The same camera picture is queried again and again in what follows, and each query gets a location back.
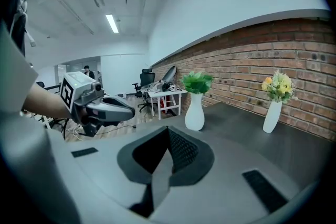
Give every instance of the black mesh fabric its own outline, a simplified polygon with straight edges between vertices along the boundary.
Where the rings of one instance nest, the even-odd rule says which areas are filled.
[[[188,166],[195,160],[198,154],[198,147],[182,136],[169,130],[168,150],[173,158],[173,173],[178,172],[182,168]]]

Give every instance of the gray tabletop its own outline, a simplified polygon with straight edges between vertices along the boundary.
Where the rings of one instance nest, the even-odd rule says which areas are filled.
[[[272,133],[263,131],[264,117],[218,103],[203,109],[205,124],[200,130],[226,138],[258,152],[286,173],[300,189],[319,178],[334,144],[328,140],[278,122]],[[185,127],[185,115],[140,124],[138,130],[149,126],[171,125]]]

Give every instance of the person's arm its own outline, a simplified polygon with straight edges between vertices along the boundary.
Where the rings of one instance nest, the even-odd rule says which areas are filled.
[[[71,118],[71,114],[58,94],[48,92],[34,84],[24,102],[23,109],[51,118]]]

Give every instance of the fluorescent light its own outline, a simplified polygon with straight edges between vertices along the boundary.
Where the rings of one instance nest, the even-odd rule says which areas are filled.
[[[114,22],[114,19],[113,19],[113,16],[112,16],[112,14],[109,14],[109,15],[106,15],[106,18],[107,18],[107,20],[109,21],[109,24],[110,24],[110,26],[111,26],[111,28],[112,28],[112,31],[114,32],[114,33],[119,33],[119,31],[118,31],[118,29],[117,29],[117,26],[116,26],[116,23]]]

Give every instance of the black office chair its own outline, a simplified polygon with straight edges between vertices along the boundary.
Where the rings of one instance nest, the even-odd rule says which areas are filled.
[[[143,99],[146,99],[146,103],[142,103],[142,104],[138,104],[138,107],[142,106],[140,109],[140,112],[146,107],[146,106],[150,106],[151,104],[148,102],[148,94],[142,94],[142,92],[140,91],[142,86],[151,84],[154,82],[155,79],[155,73],[152,73],[152,69],[151,68],[145,68],[142,69],[142,73],[140,74],[140,86],[138,86],[138,83],[133,83],[132,85],[134,85],[134,88],[136,90],[135,96],[136,97],[140,97]]]

